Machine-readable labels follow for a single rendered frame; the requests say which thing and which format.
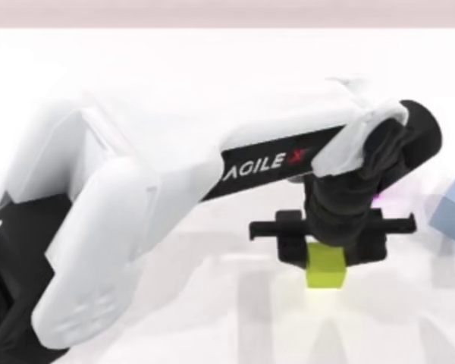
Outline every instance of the yellow-green cube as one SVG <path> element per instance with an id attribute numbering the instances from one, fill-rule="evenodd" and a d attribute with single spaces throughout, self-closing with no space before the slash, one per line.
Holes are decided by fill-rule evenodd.
<path id="1" fill-rule="evenodd" d="M 344 249 L 308 243 L 306 283 L 310 288 L 341 288 L 346 276 Z"/>

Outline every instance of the white background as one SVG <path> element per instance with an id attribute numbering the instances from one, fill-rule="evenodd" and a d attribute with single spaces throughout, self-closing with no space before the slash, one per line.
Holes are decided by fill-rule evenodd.
<path id="1" fill-rule="evenodd" d="M 43 98 L 78 85 L 141 80 L 182 103 L 344 73 L 441 123 L 441 154 L 378 202 L 415 212 L 420 231 L 351 268 L 342 290 L 307 290 L 273 240 L 247 236 L 250 221 L 299 208 L 300 186 L 200 205 L 150 254 L 122 320 L 58 364 L 455 363 L 455 243 L 426 227 L 455 177 L 455 30 L 0 30 L 0 182 Z"/>

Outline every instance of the robotic arm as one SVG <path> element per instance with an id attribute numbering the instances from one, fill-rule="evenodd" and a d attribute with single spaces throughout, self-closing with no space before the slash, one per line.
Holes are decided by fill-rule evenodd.
<path id="1" fill-rule="evenodd" d="M 312 235 L 353 264 L 375 261 L 353 253 L 368 228 L 416 229 L 381 223 L 371 201 L 441 148 L 417 102 L 339 80 L 184 116 L 141 95 L 53 102 L 17 151 L 0 195 L 0 355 L 10 363 L 49 364 L 111 326 L 145 255 L 200 202 L 303 176 L 305 220 L 282 212 L 250 227 L 276 236 L 281 257 Z M 281 260 L 300 263 L 299 253 Z"/>

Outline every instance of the green block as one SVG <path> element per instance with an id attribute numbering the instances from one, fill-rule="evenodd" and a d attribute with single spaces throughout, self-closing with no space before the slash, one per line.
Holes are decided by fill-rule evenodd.
<path id="1" fill-rule="evenodd" d="M 308 243 L 306 283 L 311 288 L 341 288 L 346 277 L 344 249 Z"/>

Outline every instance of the agilex logo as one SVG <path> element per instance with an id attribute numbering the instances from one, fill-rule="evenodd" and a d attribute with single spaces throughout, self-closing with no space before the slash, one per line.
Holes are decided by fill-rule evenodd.
<path id="1" fill-rule="evenodd" d="M 242 164 L 233 165 L 222 178 L 222 181 L 236 180 L 238 178 L 259 174 L 274 169 L 279 169 L 285 164 L 296 164 L 303 160 L 308 149 L 294 149 L 291 152 L 281 152 L 258 159 L 251 159 Z"/>

